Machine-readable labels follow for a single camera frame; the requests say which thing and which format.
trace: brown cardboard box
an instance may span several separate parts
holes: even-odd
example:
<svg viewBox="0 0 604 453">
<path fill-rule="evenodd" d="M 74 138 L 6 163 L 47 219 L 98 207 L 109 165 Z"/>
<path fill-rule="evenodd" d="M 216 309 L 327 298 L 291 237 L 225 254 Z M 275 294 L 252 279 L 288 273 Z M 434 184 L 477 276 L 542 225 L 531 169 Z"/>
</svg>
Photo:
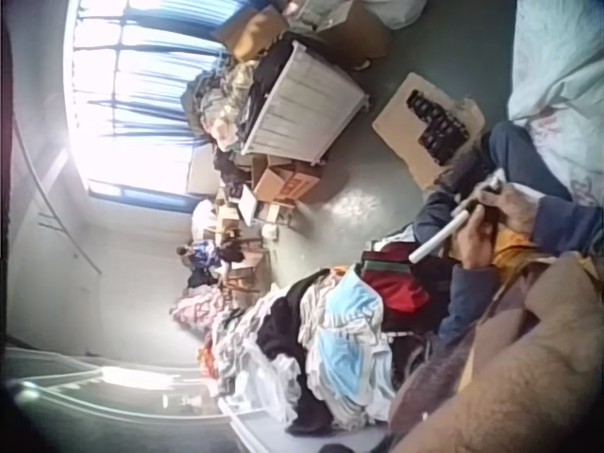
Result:
<svg viewBox="0 0 604 453">
<path fill-rule="evenodd" d="M 253 7 L 245 6 L 241 8 L 214 31 L 214 38 L 224 47 L 232 50 L 235 48 L 237 40 L 242 36 L 245 26 L 256 14 L 258 14 L 258 10 Z"/>
<path fill-rule="evenodd" d="M 281 189 L 279 197 L 297 200 L 312 189 L 320 179 L 319 167 L 312 167 L 306 162 L 297 161 L 294 163 L 294 170 Z"/>
<path fill-rule="evenodd" d="M 296 161 L 282 167 L 268 165 L 265 156 L 254 157 L 252 190 L 259 201 L 297 200 L 321 179 L 321 170 Z"/>
<path fill-rule="evenodd" d="M 287 21 L 274 7 L 253 13 L 244 8 L 214 32 L 216 41 L 223 44 L 239 61 L 249 61 L 267 49 L 287 29 Z"/>
<path fill-rule="evenodd" d="M 434 182 L 444 167 L 439 166 L 426 148 L 418 142 L 427 125 L 407 107 L 407 99 L 413 90 L 419 90 L 426 98 L 438 102 L 465 125 L 470 139 L 458 153 L 466 151 L 479 140 L 484 128 L 484 115 L 473 100 L 463 99 L 456 102 L 421 76 L 415 73 L 407 76 L 374 121 L 373 128 L 382 140 L 407 162 L 415 182 L 421 189 L 425 189 Z"/>
<path fill-rule="evenodd" d="M 236 208 L 221 206 L 218 208 L 218 218 L 216 221 L 216 231 L 225 232 L 229 228 L 239 227 L 240 217 Z"/>
<path fill-rule="evenodd" d="M 390 30 L 360 0 L 349 0 L 331 11 L 317 28 L 320 38 L 355 65 L 384 57 Z"/>
</svg>

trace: clothing pile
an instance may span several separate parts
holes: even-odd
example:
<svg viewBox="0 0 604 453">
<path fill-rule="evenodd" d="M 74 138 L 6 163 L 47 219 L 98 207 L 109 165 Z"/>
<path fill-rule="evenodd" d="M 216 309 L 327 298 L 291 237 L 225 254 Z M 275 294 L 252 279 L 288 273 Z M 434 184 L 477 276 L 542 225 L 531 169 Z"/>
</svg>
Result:
<svg viewBox="0 0 604 453">
<path fill-rule="evenodd" d="M 292 435 L 386 421 L 448 304 L 452 266 L 411 265 L 414 248 L 389 243 L 345 272 L 324 269 L 246 312 L 218 314 L 211 354 L 229 404 L 263 407 Z"/>
<path fill-rule="evenodd" d="M 221 59 L 212 71 L 201 73 L 187 85 L 180 102 L 193 133 L 211 135 L 223 151 L 237 148 L 237 124 L 256 64 Z"/>
<path fill-rule="evenodd" d="M 227 308 L 227 302 L 217 287 L 201 285 L 190 289 L 187 297 L 179 298 L 170 314 L 184 327 L 199 332 L 202 341 L 207 343 L 215 318 Z"/>
</svg>

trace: plastic bag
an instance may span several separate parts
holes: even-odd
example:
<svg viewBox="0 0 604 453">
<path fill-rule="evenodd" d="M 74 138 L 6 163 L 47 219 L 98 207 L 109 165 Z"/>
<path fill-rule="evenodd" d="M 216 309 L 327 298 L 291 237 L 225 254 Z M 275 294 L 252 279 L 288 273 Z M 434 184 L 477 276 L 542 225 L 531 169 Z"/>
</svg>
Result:
<svg viewBox="0 0 604 453">
<path fill-rule="evenodd" d="M 508 113 L 581 205 L 604 202 L 604 8 L 519 0 Z"/>
<path fill-rule="evenodd" d="M 411 25 L 426 6 L 427 0 L 364 0 L 367 9 L 392 30 Z"/>
<path fill-rule="evenodd" d="M 292 357 L 279 354 L 269 361 L 256 343 L 256 335 L 251 334 L 243 340 L 245 349 L 245 380 L 236 394 L 245 395 L 250 406 L 257 402 L 279 422 L 290 424 L 296 417 L 295 406 L 302 395 L 297 377 L 300 366 Z"/>
</svg>

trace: light blue garment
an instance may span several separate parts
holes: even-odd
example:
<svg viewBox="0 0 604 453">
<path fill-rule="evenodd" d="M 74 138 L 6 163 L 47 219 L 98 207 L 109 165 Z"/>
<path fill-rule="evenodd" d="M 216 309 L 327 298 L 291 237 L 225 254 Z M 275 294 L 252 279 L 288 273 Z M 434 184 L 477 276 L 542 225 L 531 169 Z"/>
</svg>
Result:
<svg viewBox="0 0 604 453">
<path fill-rule="evenodd" d="M 374 310 L 382 310 L 381 304 L 379 294 L 351 268 L 327 296 L 325 310 L 326 315 L 342 316 L 344 323 L 346 318 L 370 315 Z"/>
<path fill-rule="evenodd" d="M 350 269 L 326 300 L 317 344 L 325 378 L 338 396 L 366 404 L 383 306 L 381 297 Z"/>
<path fill-rule="evenodd" d="M 355 401 L 362 378 L 363 355 L 358 344 L 330 332 L 318 332 L 325 377 L 336 397 Z"/>
</svg>

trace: gray floor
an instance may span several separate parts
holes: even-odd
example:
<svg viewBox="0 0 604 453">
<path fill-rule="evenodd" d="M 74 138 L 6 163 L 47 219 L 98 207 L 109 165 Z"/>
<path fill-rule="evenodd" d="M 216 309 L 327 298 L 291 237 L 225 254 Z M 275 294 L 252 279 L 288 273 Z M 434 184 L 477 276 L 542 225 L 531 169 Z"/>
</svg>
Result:
<svg viewBox="0 0 604 453">
<path fill-rule="evenodd" d="M 269 247 L 277 284 L 354 263 L 368 241 L 399 229 L 419 211 L 422 194 L 405 162 L 371 128 L 409 72 L 454 98 L 474 98 L 487 127 L 506 118 L 514 18 L 513 0 L 428 0 L 418 22 L 394 33 L 388 57 L 361 74 L 371 111 L 331 147 L 322 180 L 299 205 L 296 230 L 281 227 Z"/>
</svg>

